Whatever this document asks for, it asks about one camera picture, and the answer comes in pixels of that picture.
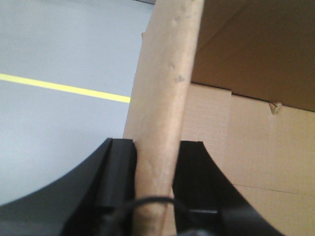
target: gray floor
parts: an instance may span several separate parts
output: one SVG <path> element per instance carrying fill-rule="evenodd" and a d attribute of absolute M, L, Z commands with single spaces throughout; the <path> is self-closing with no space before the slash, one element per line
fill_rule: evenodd
<path fill-rule="evenodd" d="M 0 73 L 130 96 L 153 6 L 1 0 Z M 39 189 L 123 133 L 127 103 L 0 81 L 0 204 Z"/>

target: cardboard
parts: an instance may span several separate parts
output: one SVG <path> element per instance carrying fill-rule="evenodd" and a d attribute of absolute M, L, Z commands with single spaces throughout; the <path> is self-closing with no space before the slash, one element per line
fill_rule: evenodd
<path fill-rule="evenodd" d="M 202 7 L 202 0 L 159 0 L 143 34 L 124 132 L 138 152 L 137 198 L 170 192 Z M 134 235 L 160 235 L 165 211 L 136 210 Z"/>
<path fill-rule="evenodd" d="M 203 141 L 272 225 L 313 235 L 315 5 L 205 1 L 200 23 L 202 6 L 158 0 L 143 34 L 124 133 L 138 150 L 136 196 L 169 194 L 184 120 L 182 139 Z M 184 111 L 192 69 L 209 86 L 190 85 Z M 165 209 L 137 211 L 135 235 L 160 235 L 163 224 L 174 234 Z"/>
<path fill-rule="evenodd" d="M 315 111 L 310 0 L 205 1 L 192 81 Z"/>
<path fill-rule="evenodd" d="M 314 112 L 281 106 L 273 115 L 268 102 L 191 84 L 182 139 L 203 141 L 235 187 L 282 233 L 315 232 Z M 166 235 L 173 233 L 170 224 Z"/>

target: black cable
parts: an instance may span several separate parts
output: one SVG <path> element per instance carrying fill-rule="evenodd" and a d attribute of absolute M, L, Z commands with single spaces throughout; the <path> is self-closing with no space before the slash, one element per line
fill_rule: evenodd
<path fill-rule="evenodd" d="M 135 208 L 149 203 L 171 203 L 175 208 L 180 210 L 194 225 L 199 226 L 199 221 L 197 218 L 180 201 L 169 197 L 146 197 L 137 199 L 135 201 L 126 202 L 124 205 L 117 208 L 112 214 L 110 221 L 107 222 L 107 226 L 103 235 L 113 235 L 117 227 L 119 227 L 123 220 L 125 220 L 128 214 L 132 213 Z"/>

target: yellow floor stripe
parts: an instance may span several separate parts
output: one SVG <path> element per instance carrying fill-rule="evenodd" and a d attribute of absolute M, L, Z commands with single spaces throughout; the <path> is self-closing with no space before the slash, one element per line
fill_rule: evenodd
<path fill-rule="evenodd" d="M 125 102 L 125 103 L 130 102 L 130 97 L 128 96 L 94 91 L 94 90 L 90 90 L 86 88 L 78 88 L 78 87 L 73 87 L 73 86 L 68 86 L 68 85 L 60 85 L 60 84 L 50 83 L 46 81 L 33 80 L 33 79 L 28 79 L 28 78 L 13 76 L 13 75 L 6 75 L 6 74 L 0 73 L 0 80 L 23 84 L 23 85 L 31 85 L 31 86 L 36 86 L 36 87 L 41 87 L 41 88 L 46 88 L 46 89 L 54 89 L 54 90 L 59 90 L 59 91 L 64 91 L 64 92 L 71 92 L 71 93 L 81 94 L 85 96 L 98 97 L 98 98 L 103 98 L 103 99 L 108 99 L 108 100 L 113 100 L 113 101 L 118 101 L 118 102 Z"/>

